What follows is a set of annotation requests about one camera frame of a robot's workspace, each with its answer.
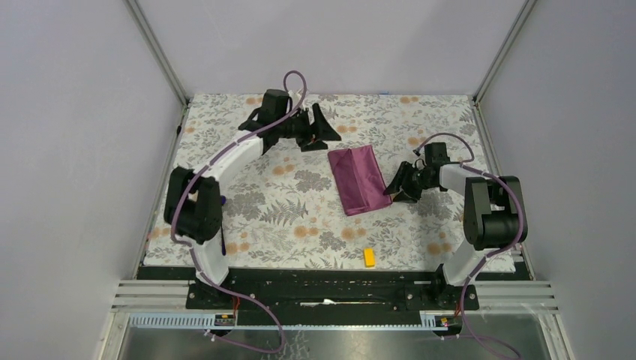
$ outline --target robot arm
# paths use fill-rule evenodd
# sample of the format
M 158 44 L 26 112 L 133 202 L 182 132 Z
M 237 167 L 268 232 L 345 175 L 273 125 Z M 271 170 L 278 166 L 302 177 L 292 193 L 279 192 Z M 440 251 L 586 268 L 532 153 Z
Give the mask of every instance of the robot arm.
M 315 103 L 312 106 L 311 124 L 308 110 L 300 109 L 282 123 L 239 142 L 239 139 L 250 132 L 258 131 L 282 118 L 289 111 L 290 104 L 291 98 L 285 91 L 269 89 L 263 95 L 262 106 L 255 109 L 247 121 L 238 127 L 238 133 L 230 142 L 237 145 L 224 153 L 196 180 L 190 190 L 192 195 L 197 193 L 196 199 L 189 196 L 178 215 L 176 233 L 181 236 L 181 242 L 191 246 L 190 251 L 193 252 L 197 268 L 217 285 L 223 282 L 229 272 L 224 256 L 221 191 L 245 166 L 264 155 L 281 138 L 295 139 L 302 152 L 324 150 L 328 148 L 324 141 L 341 140 L 340 135 L 327 122 L 320 106 Z M 214 154 L 194 169 L 178 166 L 172 171 L 163 212 L 163 219 L 168 224 L 172 223 L 177 204 L 194 174 L 217 155 L 218 153 Z M 206 281 L 198 272 L 197 277 Z
M 499 178 L 513 190 L 523 208 L 519 179 L 514 176 Z M 418 159 L 413 164 L 402 162 L 385 194 L 397 194 L 395 202 L 416 203 L 422 191 L 431 188 L 452 190 L 464 197 L 463 231 L 466 239 L 454 256 L 437 269 L 437 286 L 434 287 L 439 293 L 434 295 L 439 296 L 444 291 L 461 287 L 486 254 L 508 245 L 517 234 L 519 221 L 518 209 L 508 193 L 494 180 L 451 162 L 444 142 L 425 145 L 424 160 Z M 520 242 L 526 235 L 527 223 L 523 225 Z

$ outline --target perforated metal strip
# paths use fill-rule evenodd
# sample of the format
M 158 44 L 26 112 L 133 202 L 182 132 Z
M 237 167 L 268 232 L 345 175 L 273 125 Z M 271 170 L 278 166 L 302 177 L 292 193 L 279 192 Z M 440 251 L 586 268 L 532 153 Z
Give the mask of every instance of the perforated metal strip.
M 288 325 L 285 330 L 364 330 L 364 331 L 445 331 L 435 326 L 435 316 L 420 314 L 421 325 Z M 213 313 L 132 313 L 130 326 L 150 329 L 199 329 L 199 330 L 276 330 L 276 326 L 216 326 Z

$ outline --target black clamp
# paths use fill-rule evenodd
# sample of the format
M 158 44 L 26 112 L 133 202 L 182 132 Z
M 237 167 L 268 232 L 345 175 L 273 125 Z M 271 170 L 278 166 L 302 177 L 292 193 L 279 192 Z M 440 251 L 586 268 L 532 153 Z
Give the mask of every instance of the black clamp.
M 239 130 L 257 131 L 276 122 L 291 109 L 291 97 L 283 90 L 269 89 L 262 97 L 262 105 L 254 109 L 245 122 L 238 126 Z M 278 140 L 295 139 L 301 152 L 326 150 L 325 141 L 341 141 L 340 134 L 327 122 L 318 103 L 311 106 L 313 123 L 309 124 L 309 111 L 298 110 L 283 123 L 258 134 L 263 141 L 262 153 L 265 154 Z
M 419 156 L 417 149 L 413 152 Z M 424 162 L 421 169 L 417 167 L 418 161 Z M 448 164 L 458 163 L 451 161 L 444 142 L 427 144 L 424 146 L 424 160 L 418 159 L 413 163 L 402 161 L 384 194 L 398 193 L 393 198 L 396 203 L 417 203 L 422 198 L 423 190 L 439 188 L 440 191 L 447 191 L 440 186 L 440 168 Z

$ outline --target leaf pattern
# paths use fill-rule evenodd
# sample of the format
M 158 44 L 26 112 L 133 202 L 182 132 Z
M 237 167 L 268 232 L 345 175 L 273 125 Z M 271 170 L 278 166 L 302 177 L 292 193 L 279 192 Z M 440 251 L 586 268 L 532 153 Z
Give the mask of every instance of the leaf pattern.
M 347 243 L 336 238 L 331 231 L 323 232 L 322 235 L 320 235 L 319 244 L 323 249 L 332 249 L 333 251 L 339 251 L 347 247 Z
M 300 199 L 294 203 L 292 200 L 286 200 L 280 202 L 275 200 L 275 204 L 271 204 L 261 215 L 261 221 L 265 221 L 270 224 L 287 225 L 292 224 L 297 218 L 303 218 L 309 214 L 305 203 L 300 203 Z
M 173 166 L 207 161 L 236 134 L 236 128 L 260 106 L 262 94 L 198 94 L 191 103 Z M 478 129 L 466 96 L 308 95 L 319 102 L 342 136 L 330 149 L 367 144 L 385 183 L 401 161 L 414 161 L 413 144 L 440 131 L 461 134 L 473 147 L 474 167 L 485 169 Z M 453 159 L 468 158 L 454 139 Z M 257 268 L 366 269 L 363 253 L 373 248 L 375 269 L 434 271 L 464 240 L 464 199 L 452 192 L 427 190 L 417 204 L 347 217 L 342 211 L 327 151 L 301 153 L 292 139 L 281 139 L 248 164 L 221 189 L 223 231 L 232 252 L 231 266 Z M 162 201 L 157 214 L 164 211 Z M 170 230 L 157 216 L 148 234 L 147 266 L 192 266 L 188 250 L 170 241 Z M 514 271 L 509 255 L 489 262 L 487 270 Z
M 332 186 L 332 180 L 330 178 L 323 178 L 319 173 L 309 170 L 298 171 L 294 175 L 294 179 L 299 180 L 299 182 L 296 183 L 296 188 L 303 193 L 309 190 L 326 190 Z

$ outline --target wire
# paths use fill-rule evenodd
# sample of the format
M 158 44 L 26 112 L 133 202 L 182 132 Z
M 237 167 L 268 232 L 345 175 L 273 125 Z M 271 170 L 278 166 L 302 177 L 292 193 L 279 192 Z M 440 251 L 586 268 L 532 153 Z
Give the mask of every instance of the wire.
M 484 341 L 484 342 L 490 341 L 491 343 L 499 344 L 502 347 L 506 347 L 510 349 L 510 351 L 512 351 L 513 353 L 517 354 L 518 357 L 513 359 L 521 359 L 521 354 L 519 353 L 519 350 L 512 347 L 512 345 L 510 345 L 509 343 L 506 343 L 505 341 L 499 340 L 496 337 L 487 336 L 487 335 L 472 336 L 472 335 L 457 334 L 457 335 L 442 336 L 442 337 L 426 337 L 422 340 L 423 341 L 449 341 L 449 340 L 459 340 L 459 339 L 471 339 L 471 340 L 479 339 L 480 341 Z
M 446 136 L 449 136 L 449 137 L 454 137 L 455 139 L 460 140 L 468 148 L 468 151 L 470 152 L 470 157 L 471 158 L 469 160 L 460 161 L 460 166 L 461 167 L 463 167 L 464 169 L 470 171 L 471 173 L 475 173 L 476 175 L 485 176 L 487 178 L 493 179 L 497 184 L 499 184 L 499 186 L 501 186 L 503 188 L 503 190 L 505 190 L 506 193 L 508 193 L 508 195 L 512 199 L 512 202 L 514 203 L 514 207 L 517 208 L 517 218 L 518 218 L 518 223 L 519 223 L 519 229 L 517 230 L 517 234 L 514 236 L 514 238 L 510 242 L 510 244 L 506 245 L 505 247 L 502 247 L 499 250 L 493 250 L 490 253 L 487 253 L 486 256 L 484 256 L 484 258 L 481 259 L 481 261 L 477 264 L 477 266 L 470 272 L 470 274 L 468 275 L 468 277 L 464 281 L 462 289 L 461 289 L 461 295 L 460 295 L 460 300 L 459 300 L 459 309 L 460 309 L 460 312 L 461 312 L 461 317 L 462 317 L 463 323 L 466 325 L 466 329 L 468 329 L 468 332 L 470 333 L 470 336 L 469 336 L 470 338 L 472 338 L 475 341 L 477 341 L 479 343 L 479 345 L 481 345 L 489 353 L 493 354 L 494 356 L 496 356 L 499 359 L 520 360 L 520 359 L 522 359 L 521 353 L 518 350 L 516 350 L 512 345 L 510 345 L 510 344 L 508 344 L 508 343 L 506 343 L 504 341 L 501 341 L 499 339 L 496 339 L 494 337 L 487 337 L 487 336 L 481 336 L 481 335 L 475 334 L 475 332 L 473 331 L 473 328 L 470 327 L 468 319 L 466 318 L 466 309 L 464 307 L 464 297 L 466 296 L 466 291 L 468 289 L 468 285 L 470 284 L 471 279 L 473 279 L 484 268 L 484 266 L 486 265 L 486 262 L 489 261 L 489 260 L 492 260 L 494 257 L 497 257 L 500 254 L 505 253 L 506 251 L 512 249 L 521 240 L 521 236 L 523 236 L 523 234 L 524 234 L 524 226 L 525 226 L 524 210 L 521 208 L 521 203 L 519 202 L 519 199 L 517 198 L 517 195 L 515 195 L 515 192 L 512 191 L 512 189 L 505 182 L 503 182 L 500 178 L 498 178 L 497 176 L 495 176 L 493 174 L 490 174 L 489 172 L 481 171 L 479 169 L 476 169 L 474 167 L 466 165 L 466 163 L 469 163 L 470 161 L 474 161 L 475 160 L 475 153 L 470 148 L 470 145 L 468 144 L 468 142 L 466 140 L 462 139 L 460 136 L 455 135 L 453 133 L 436 133 L 434 135 L 429 136 L 426 140 L 424 140 L 424 142 L 422 142 L 422 144 L 416 150 L 419 151 L 422 147 L 424 147 L 424 145 L 426 145 L 429 141 L 431 141 L 431 139 L 433 139 L 435 137 L 442 136 L 442 135 L 446 135 Z M 486 341 L 493 341 L 493 342 L 496 342 L 496 343 L 498 343 L 500 345 L 503 345 L 504 347 L 507 347 L 517 357 L 512 358 L 510 356 L 503 355 L 501 352 L 498 352 L 495 349 L 493 349 L 492 347 L 488 346 L 486 344 Z
M 251 298 L 250 296 L 247 296 L 247 295 L 244 295 L 244 294 L 241 294 L 241 293 L 238 293 L 238 292 L 234 292 L 232 290 L 225 289 L 225 288 L 215 284 L 210 279 L 210 277 L 208 277 L 208 275 L 201 268 L 201 266 L 199 264 L 199 260 L 197 259 L 197 255 L 194 253 L 194 249 L 192 248 L 192 243 L 190 243 L 189 241 L 185 241 L 185 240 L 181 240 L 181 239 L 177 238 L 177 236 L 176 236 L 176 225 L 177 225 L 177 220 L 179 219 L 179 215 L 181 214 L 181 210 L 183 208 L 183 205 L 185 203 L 185 200 L 188 198 L 188 194 L 190 193 L 190 190 L 192 189 L 194 184 L 197 183 L 197 180 L 206 171 L 208 171 L 211 166 L 213 166 L 227 152 L 229 152 L 230 150 L 234 149 L 238 144 L 243 143 L 245 140 L 247 140 L 247 139 L 249 139 L 251 137 L 255 137 L 256 135 L 262 133 L 263 131 L 267 131 L 267 130 L 273 128 L 274 126 L 279 125 L 281 122 L 284 122 L 285 120 L 289 119 L 294 113 L 296 113 L 296 111 L 298 111 L 298 109 L 300 108 L 303 100 L 305 99 L 305 96 L 307 95 L 307 81 L 305 80 L 305 77 L 302 75 L 302 73 L 300 73 L 297 70 L 291 70 L 291 71 L 287 72 L 285 74 L 285 77 L 283 78 L 283 87 L 285 88 L 285 91 L 287 91 L 287 77 L 289 77 L 289 75 L 291 75 L 291 74 L 298 75 L 298 77 L 300 77 L 300 80 L 302 81 L 302 95 L 301 95 L 300 100 L 298 101 L 298 103 L 292 108 L 291 111 L 289 111 L 287 114 L 285 114 L 282 118 L 279 118 L 277 121 L 274 121 L 274 122 L 272 122 L 269 125 L 261 127 L 259 130 L 256 130 L 256 131 L 251 132 L 251 133 L 249 133 L 247 135 L 244 135 L 244 136 L 240 137 L 238 140 L 228 144 L 225 148 L 221 149 L 210 160 L 210 162 L 207 165 L 205 165 L 199 172 L 197 172 L 194 175 L 194 177 L 190 180 L 190 182 L 188 182 L 187 186 L 185 187 L 185 190 L 183 191 L 183 194 L 181 195 L 181 199 L 179 199 L 179 202 L 177 203 L 177 206 L 176 206 L 176 209 L 175 209 L 175 214 L 172 217 L 172 223 L 170 224 L 170 238 L 176 244 L 184 245 L 184 246 L 187 246 L 187 247 L 190 248 L 190 255 L 192 256 L 192 261 L 194 262 L 194 268 L 199 273 L 201 278 L 206 283 L 208 283 L 208 285 L 210 285 L 211 287 L 215 288 L 216 290 L 219 290 L 219 291 L 221 291 L 223 293 L 226 293 L 228 295 L 236 296 L 237 298 L 245 299 L 245 300 L 248 300 L 249 302 L 253 302 L 259 308 L 262 308 L 271 317 L 271 319 L 274 320 L 274 323 L 276 323 L 276 326 L 278 327 L 278 332 L 280 333 L 280 345 L 276 349 L 263 349 L 263 348 L 256 347 L 256 346 L 251 346 L 251 345 L 248 345 L 246 343 L 239 342 L 239 341 L 230 340 L 230 339 L 227 339 L 225 337 L 216 337 L 214 335 L 212 335 L 212 340 L 217 338 L 220 341 L 224 341 L 226 343 L 234 344 L 234 345 L 236 345 L 238 347 L 243 347 L 245 349 L 249 349 L 249 350 L 253 350 L 253 351 L 257 351 L 259 353 L 265 353 L 265 354 L 278 353 L 279 351 L 281 351 L 285 347 L 287 339 L 285 338 L 285 332 L 283 330 L 283 326 L 281 325 L 281 321 L 278 320 L 278 318 L 274 315 L 274 313 L 272 313 L 271 310 L 269 310 L 269 308 L 267 306 L 265 306 L 262 302 L 256 300 L 255 298 Z
M 422 141 L 421 144 L 417 148 L 415 148 L 414 151 L 419 153 L 419 151 L 422 150 L 424 145 L 428 144 L 428 142 L 430 142 L 432 139 L 436 137 L 441 137 L 441 136 L 454 137 L 455 139 L 461 141 L 464 144 L 464 146 L 466 146 L 466 149 L 468 149 L 468 152 L 470 153 L 470 159 L 461 161 L 461 163 L 469 163 L 475 160 L 475 153 L 473 152 L 473 148 L 471 148 L 468 142 L 464 140 L 461 136 L 455 135 L 454 133 L 435 133 L 429 136 L 428 138 L 426 138 L 424 141 Z

